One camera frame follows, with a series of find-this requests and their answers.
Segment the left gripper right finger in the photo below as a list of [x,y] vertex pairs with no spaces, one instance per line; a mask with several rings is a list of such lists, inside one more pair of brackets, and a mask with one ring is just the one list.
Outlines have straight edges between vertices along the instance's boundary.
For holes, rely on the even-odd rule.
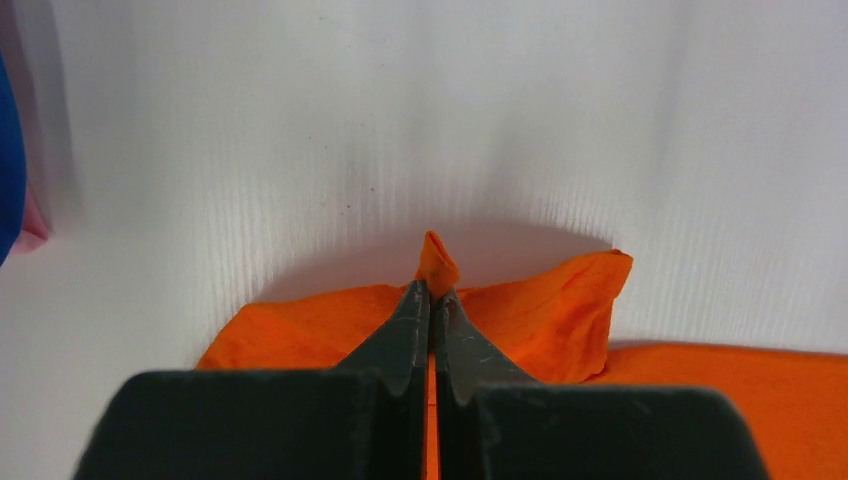
[[546,385],[470,322],[433,312],[445,479],[765,479],[749,428],[716,391]]

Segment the orange t-shirt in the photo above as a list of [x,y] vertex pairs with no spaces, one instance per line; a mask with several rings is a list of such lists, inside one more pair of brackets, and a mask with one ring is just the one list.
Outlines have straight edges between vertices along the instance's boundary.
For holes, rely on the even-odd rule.
[[[507,283],[458,289],[472,325],[534,379],[554,385],[698,386],[726,395],[774,479],[847,475],[847,359],[838,354],[686,343],[612,348],[614,302],[630,274],[615,249]],[[318,369],[341,360],[395,310],[375,284],[243,306],[199,370]]]

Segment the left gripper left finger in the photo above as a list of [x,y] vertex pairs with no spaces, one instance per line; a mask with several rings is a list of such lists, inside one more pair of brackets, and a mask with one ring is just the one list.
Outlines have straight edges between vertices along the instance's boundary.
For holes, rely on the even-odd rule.
[[94,428],[78,479],[421,479],[430,295],[408,285],[337,366],[149,371]]

